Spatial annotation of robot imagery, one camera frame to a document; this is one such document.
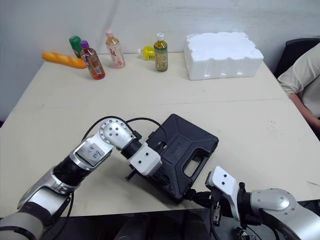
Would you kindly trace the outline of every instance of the green bottle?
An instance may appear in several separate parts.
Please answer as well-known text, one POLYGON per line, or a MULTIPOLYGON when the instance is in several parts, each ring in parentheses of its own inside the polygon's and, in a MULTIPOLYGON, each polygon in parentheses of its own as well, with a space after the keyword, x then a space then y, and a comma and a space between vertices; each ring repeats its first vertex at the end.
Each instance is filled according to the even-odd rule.
POLYGON ((69 42, 71 44, 71 47, 76 57, 81 58, 81 50, 82 50, 82 47, 80 45, 81 38, 78 36, 72 36, 69 38, 69 42))

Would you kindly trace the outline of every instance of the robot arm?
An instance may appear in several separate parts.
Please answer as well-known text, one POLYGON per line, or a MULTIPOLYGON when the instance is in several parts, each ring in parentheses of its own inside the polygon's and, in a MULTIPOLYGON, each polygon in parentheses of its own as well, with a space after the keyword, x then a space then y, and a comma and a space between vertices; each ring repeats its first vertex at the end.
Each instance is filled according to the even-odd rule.
POLYGON ((53 224, 69 204, 70 193, 110 156, 113 148, 144 176, 151 176, 162 164, 159 154, 147 143, 140 143, 125 122, 108 118, 95 135, 83 140, 22 196, 18 212, 0 221, 0 239, 40 239, 44 226, 53 224))
POLYGON ((299 205, 285 190, 270 188, 246 192, 243 182, 238 185, 219 166, 209 173, 205 184, 211 190, 216 226, 220 223, 221 202, 227 200, 233 218, 244 228, 265 224, 290 240, 320 239, 320 217, 299 205))

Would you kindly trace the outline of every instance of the person's arm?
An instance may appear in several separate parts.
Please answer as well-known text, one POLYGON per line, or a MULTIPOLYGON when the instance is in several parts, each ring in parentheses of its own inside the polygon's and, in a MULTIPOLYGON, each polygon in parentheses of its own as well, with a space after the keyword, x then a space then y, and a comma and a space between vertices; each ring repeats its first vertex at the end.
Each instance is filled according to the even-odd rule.
POLYGON ((316 118, 312 112, 303 104, 296 93, 289 94, 289 98, 292 100, 296 108, 300 111, 307 123, 320 133, 320 120, 316 118))

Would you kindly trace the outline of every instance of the yellow bottle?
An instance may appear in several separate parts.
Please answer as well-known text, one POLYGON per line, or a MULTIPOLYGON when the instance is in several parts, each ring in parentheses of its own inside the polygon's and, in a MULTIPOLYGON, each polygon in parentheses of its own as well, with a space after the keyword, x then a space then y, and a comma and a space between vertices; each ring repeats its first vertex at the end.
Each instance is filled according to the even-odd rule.
POLYGON ((154 44, 155 68, 159 72, 165 72, 168 69, 168 44, 164 41, 163 33, 158 33, 156 39, 154 44))
POLYGON ((144 48, 138 49, 138 57, 144 60, 155 60, 155 49, 153 46, 146 45, 144 48))

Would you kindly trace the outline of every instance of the plastic bottle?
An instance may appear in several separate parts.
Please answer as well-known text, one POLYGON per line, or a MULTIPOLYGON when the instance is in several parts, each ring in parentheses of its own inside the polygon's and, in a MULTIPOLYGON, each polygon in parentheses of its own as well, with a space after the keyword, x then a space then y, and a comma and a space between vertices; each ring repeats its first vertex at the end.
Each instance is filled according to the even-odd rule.
POLYGON ((81 41, 80 44, 82 47, 81 57, 84 60, 91 77, 95 80, 103 79, 106 74, 96 51, 89 47, 87 41, 81 41))
POLYGON ((159 72, 165 72, 168 69, 168 44, 164 41, 163 33, 158 33, 156 39, 154 44, 155 68, 159 72))
POLYGON ((138 57, 144 60, 155 60, 155 49, 153 46, 146 45, 144 48, 138 49, 138 57))
POLYGON ((114 37, 114 33, 111 31, 108 31, 106 36, 107 39, 105 44, 111 56, 112 66, 116 69, 121 69, 126 65, 126 63, 124 55, 122 54, 120 42, 114 37))
POLYGON ((81 58, 81 38, 78 36, 72 36, 69 38, 69 42, 71 44, 71 47, 73 49, 74 54, 76 55, 77 58, 81 58))

